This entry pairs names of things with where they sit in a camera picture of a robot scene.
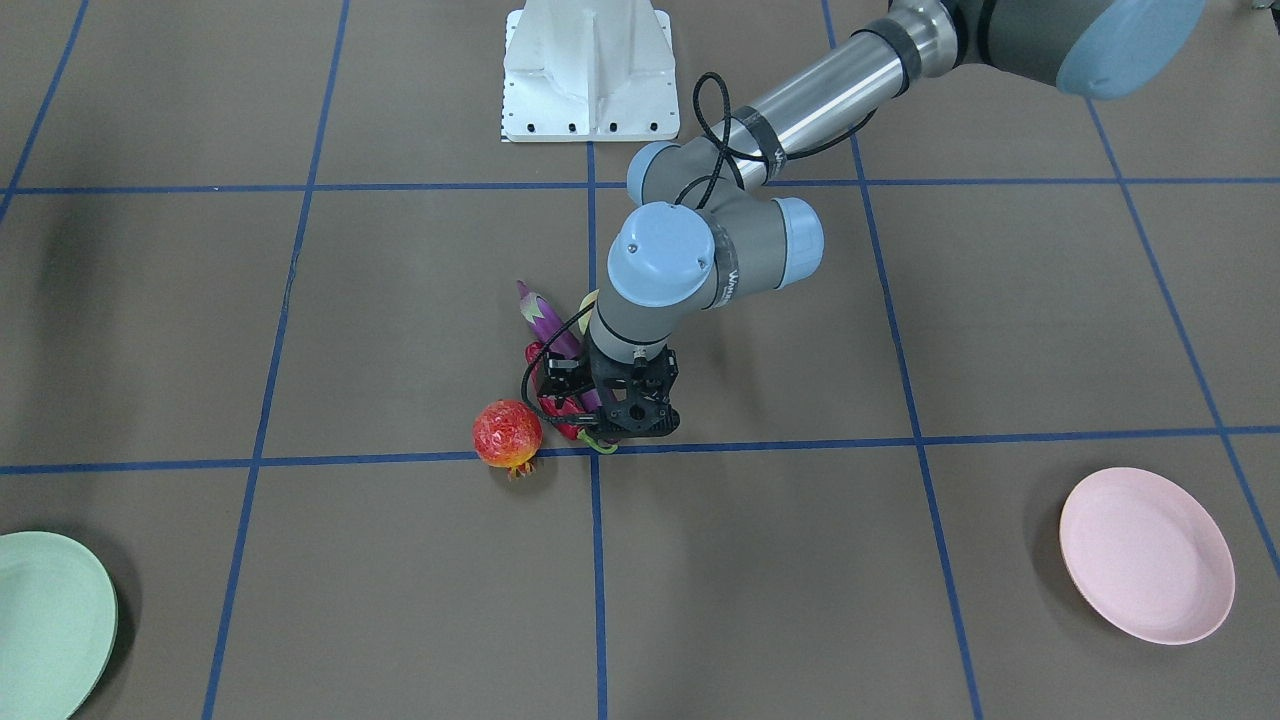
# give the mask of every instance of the white plastic bracket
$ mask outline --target white plastic bracket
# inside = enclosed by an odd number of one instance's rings
[[[502,138],[671,140],[671,17],[649,0],[527,0],[507,15]]]

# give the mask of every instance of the blue joint cap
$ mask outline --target blue joint cap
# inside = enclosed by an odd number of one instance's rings
[[[1174,59],[1204,0],[1116,0],[1075,41],[1057,70],[1057,88],[1094,100],[1124,97]]]
[[[826,241],[822,234],[822,220],[808,202],[796,197],[774,197],[773,201],[782,210],[787,233],[787,263],[782,270],[782,282],[777,287],[781,290],[808,278],[818,269]]]
[[[637,206],[644,205],[644,199],[641,197],[641,191],[644,191],[644,177],[649,173],[649,165],[653,164],[653,159],[658,156],[659,152],[668,147],[678,147],[675,142],[668,142],[666,140],[658,142],[650,142],[640,149],[631,158],[631,164],[627,165],[627,195],[631,196],[631,201]]]
[[[691,297],[710,277],[716,241],[707,222],[684,205],[649,202],[632,210],[609,249],[609,281],[644,307]]]

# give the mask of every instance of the plate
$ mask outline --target plate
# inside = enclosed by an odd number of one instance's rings
[[[1187,644],[1231,611],[1235,566],[1222,532],[1194,497],[1155,473],[1111,468],[1080,480],[1059,538],[1080,594],[1130,635]]]
[[[97,557],[54,533],[0,536],[0,719],[65,720],[115,643],[115,591]]]

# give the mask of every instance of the pink plate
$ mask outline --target pink plate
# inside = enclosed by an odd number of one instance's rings
[[[1192,643],[1231,611],[1235,568],[1222,532],[1194,497],[1155,473],[1111,468],[1080,480],[1059,538],[1076,589],[1130,635]]]

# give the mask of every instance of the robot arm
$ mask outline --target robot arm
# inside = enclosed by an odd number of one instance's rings
[[[678,370],[667,338],[680,320],[804,279],[822,260],[822,224],[808,204],[750,195],[788,158],[961,63],[1087,97],[1126,95],[1167,64],[1202,9],[1203,0],[896,0],[883,18],[731,113],[736,152],[705,202],[698,199],[722,154],[718,142],[640,150],[627,172],[637,209],[609,250],[586,357],[549,364],[545,377],[561,388],[575,384],[570,375],[579,387],[594,384],[602,406],[580,421],[595,425],[596,437],[669,434],[680,416],[669,401]]]

